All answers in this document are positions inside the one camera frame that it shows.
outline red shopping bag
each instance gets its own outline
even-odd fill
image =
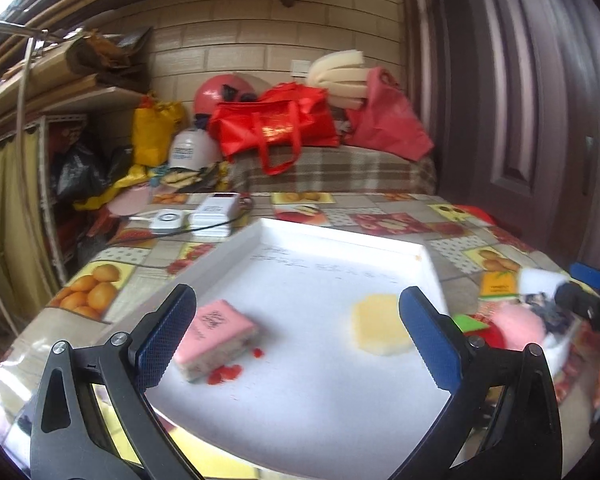
[[[366,76],[366,104],[360,110],[347,110],[353,133],[345,144],[418,161],[433,148],[411,104],[395,79],[382,67]]]
[[[262,169],[275,175],[288,170],[304,146],[338,146],[326,90],[298,83],[279,84],[254,103],[220,103],[208,122],[209,135],[229,160],[235,153],[258,150]],[[269,165],[270,144],[290,144],[292,158]]]

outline yellow sponge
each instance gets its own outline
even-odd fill
[[[413,341],[398,313],[395,294],[371,294],[353,306],[352,323],[358,347],[375,355],[406,352]]]

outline screw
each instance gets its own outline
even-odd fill
[[[469,344],[474,348],[482,348],[484,346],[484,339],[479,335],[469,336]]]
[[[52,351],[54,354],[61,354],[66,349],[66,341],[58,341],[53,345]]]
[[[536,357],[540,357],[542,355],[542,348],[540,345],[537,345],[536,343],[529,343],[528,348],[531,352],[531,355],[535,355]]]
[[[125,332],[116,332],[111,336],[111,344],[113,346],[120,346],[122,343],[126,341],[126,333]]]

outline pink cake slice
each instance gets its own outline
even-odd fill
[[[225,300],[196,311],[173,360],[188,381],[226,364],[247,348],[258,327]]]

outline wall switch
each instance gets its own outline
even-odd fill
[[[291,60],[291,75],[294,77],[305,77],[309,73],[311,61],[305,59]]]

